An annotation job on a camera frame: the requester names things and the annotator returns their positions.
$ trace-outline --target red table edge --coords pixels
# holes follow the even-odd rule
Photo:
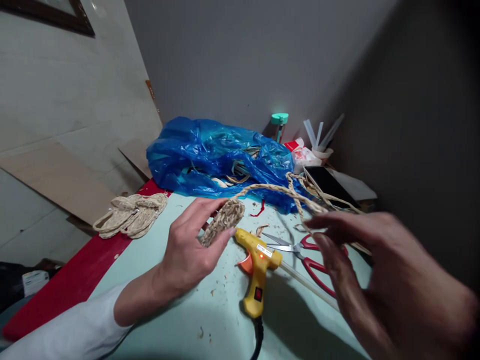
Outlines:
[[[140,195],[171,192],[160,189],[153,179],[138,191]],[[3,328],[3,337],[17,341],[71,307],[86,301],[105,273],[131,243],[122,233],[102,239],[92,237],[67,264]]]

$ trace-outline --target label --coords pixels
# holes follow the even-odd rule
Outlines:
[[[36,294],[50,280],[49,273],[43,270],[27,272],[21,276],[25,297]]]
[[[267,255],[269,258],[272,257],[272,253],[268,251],[266,248],[264,248],[262,245],[258,244],[256,248],[260,250],[262,253],[264,253],[265,255]]]

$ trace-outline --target scissors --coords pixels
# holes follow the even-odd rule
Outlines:
[[[270,239],[276,241],[280,245],[277,244],[267,244],[269,248],[280,250],[280,251],[286,251],[286,252],[291,252],[294,253],[297,258],[301,260],[301,263],[305,267],[305,270],[308,272],[310,277],[313,279],[313,281],[321,287],[327,294],[329,294],[332,297],[335,297],[335,292],[330,289],[327,285],[325,285],[318,277],[315,275],[313,272],[313,269],[316,269],[324,274],[328,274],[327,270],[325,269],[325,266],[322,264],[319,264],[316,261],[313,261],[309,257],[305,257],[300,253],[300,249],[304,248],[307,250],[315,250],[315,251],[320,251],[319,246],[317,244],[308,242],[307,239],[310,237],[310,234],[305,236],[300,242],[296,243],[295,245],[292,245],[285,240],[282,240],[281,238],[278,238],[273,235],[269,235],[267,233],[263,233],[263,235],[269,237]],[[349,252],[347,251],[347,248],[343,246],[343,252],[345,253],[346,256],[349,255]]]

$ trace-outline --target white cup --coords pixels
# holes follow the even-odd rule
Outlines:
[[[313,153],[313,155],[315,155],[317,158],[321,160],[322,164],[324,164],[327,161],[327,159],[330,157],[330,155],[333,154],[334,150],[331,148],[328,148],[324,152],[321,152],[321,151],[316,151],[312,149],[311,152]]]

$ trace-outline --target right hand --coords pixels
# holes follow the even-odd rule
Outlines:
[[[455,359],[473,334],[479,301],[448,274],[393,215],[330,212],[306,223],[328,228],[313,238],[331,277],[340,312],[372,359]],[[345,243],[373,257],[360,288]]]

